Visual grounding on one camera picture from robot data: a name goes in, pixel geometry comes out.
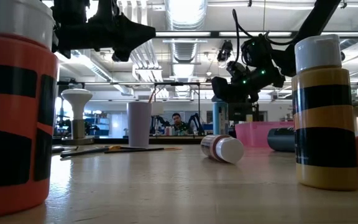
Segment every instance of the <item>table surface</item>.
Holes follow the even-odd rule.
[[[358,191],[297,184],[294,154],[248,149],[235,166],[182,148],[53,156],[45,204],[0,223],[358,223]]]

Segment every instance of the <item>black stripe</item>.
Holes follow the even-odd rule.
[[[349,85],[321,85],[293,92],[293,112],[332,105],[352,105]]]
[[[0,187],[26,183],[30,160],[31,139],[0,131]]]
[[[32,70],[0,65],[0,94],[35,98],[37,73]]]
[[[41,94],[38,107],[38,122],[53,126],[55,111],[55,79],[48,76],[41,76]]]
[[[302,128],[295,132],[296,162],[321,167],[357,167],[354,132]]]
[[[34,180],[44,180],[50,177],[50,161],[52,156],[52,136],[41,129],[37,130],[35,143]]]

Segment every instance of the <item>yellow bottle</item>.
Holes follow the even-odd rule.
[[[356,140],[349,71],[342,68],[337,35],[295,45],[292,78],[296,176],[301,184],[357,190]]]

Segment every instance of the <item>man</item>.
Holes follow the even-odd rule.
[[[174,113],[172,115],[172,119],[173,119],[173,127],[175,128],[175,131],[184,131],[185,133],[188,132],[189,127],[187,126],[187,124],[185,122],[183,122],[181,120],[181,116],[178,113]]]

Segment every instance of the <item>desk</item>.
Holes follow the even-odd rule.
[[[358,191],[297,184],[294,154],[248,150],[232,166],[182,147],[53,156],[45,204],[0,223],[358,223]]]

